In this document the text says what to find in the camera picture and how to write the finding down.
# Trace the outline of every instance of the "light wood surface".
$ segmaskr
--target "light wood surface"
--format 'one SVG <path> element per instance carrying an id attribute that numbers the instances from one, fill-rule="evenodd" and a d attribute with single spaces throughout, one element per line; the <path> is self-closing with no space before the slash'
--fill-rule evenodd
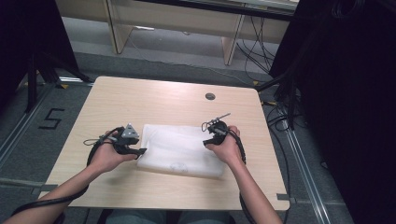
<path id="1" fill-rule="evenodd" d="M 208 92 L 216 95 L 209 101 Z M 131 122 L 141 134 L 145 124 L 188 125 L 231 113 L 224 122 L 236 125 L 247 154 L 247 168 L 276 210 L 289 208 L 276 154 L 258 94 L 253 89 L 99 77 L 78 115 L 47 184 L 61 184 L 85 167 L 92 147 L 86 139 Z M 93 181 L 72 206 L 240 210 L 239 190 L 227 167 L 221 178 L 166 175 L 139 170 L 125 162 Z"/>

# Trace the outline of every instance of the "person's right arm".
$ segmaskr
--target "person's right arm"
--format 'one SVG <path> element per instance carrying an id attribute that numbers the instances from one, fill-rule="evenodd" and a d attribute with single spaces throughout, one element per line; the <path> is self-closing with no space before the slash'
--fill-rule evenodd
<path id="1" fill-rule="evenodd" d="M 230 126 L 229 128 L 239 136 L 239 130 L 235 126 Z M 274 207 L 262 193 L 262 190 L 248 171 L 248 168 L 242 162 L 239 147 L 235 139 L 228 134 L 221 145 L 215 146 L 209 144 L 206 147 L 214 151 L 219 159 L 230 167 L 247 206 L 247 210 L 253 219 L 257 223 L 282 223 Z"/>

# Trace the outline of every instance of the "white package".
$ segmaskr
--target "white package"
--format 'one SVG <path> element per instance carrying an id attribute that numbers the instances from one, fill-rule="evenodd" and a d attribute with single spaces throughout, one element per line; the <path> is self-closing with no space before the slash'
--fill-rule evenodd
<path id="1" fill-rule="evenodd" d="M 201 127 L 146 124 L 141 147 L 148 150 L 137 166 L 179 175 L 219 177 L 224 163 L 203 144 L 212 137 Z"/>

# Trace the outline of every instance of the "person's leg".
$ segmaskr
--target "person's leg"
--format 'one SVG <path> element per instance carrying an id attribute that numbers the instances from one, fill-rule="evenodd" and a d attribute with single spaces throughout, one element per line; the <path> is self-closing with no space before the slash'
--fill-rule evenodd
<path id="1" fill-rule="evenodd" d="M 228 224 L 230 214 L 216 211 L 183 211 L 178 224 Z"/>
<path id="2" fill-rule="evenodd" d="M 163 210 L 115 209 L 107 218 L 106 224 L 165 224 Z"/>

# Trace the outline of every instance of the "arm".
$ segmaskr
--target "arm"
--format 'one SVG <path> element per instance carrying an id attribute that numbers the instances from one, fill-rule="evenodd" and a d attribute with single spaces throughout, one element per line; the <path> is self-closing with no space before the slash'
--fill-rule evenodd
<path id="1" fill-rule="evenodd" d="M 239 136 L 239 130 L 236 127 L 230 126 L 229 128 Z M 248 168 L 242 162 L 235 139 L 228 134 L 221 145 L 210 144 L 206 145 L 206 147 L 214 151 L 219 159 L 230 167 L 241 191 L 242 198 L 254 220 L 257 223 L 282 223 L 274 207 L 262 193 Z"/>
<path id="2" fill-rule="evenodd" d="M 62 198 L 80 192 L 102 173 L 111 171 L 122 162 L 134 160 L 136 157 L 136 155 L 120 155 L 112 145 L 103 144 L 97 149 L 89 166 L 38 201 Z M 10 217 L 5 223 L 53 223 L 70 203 L 28 209 Z"/>

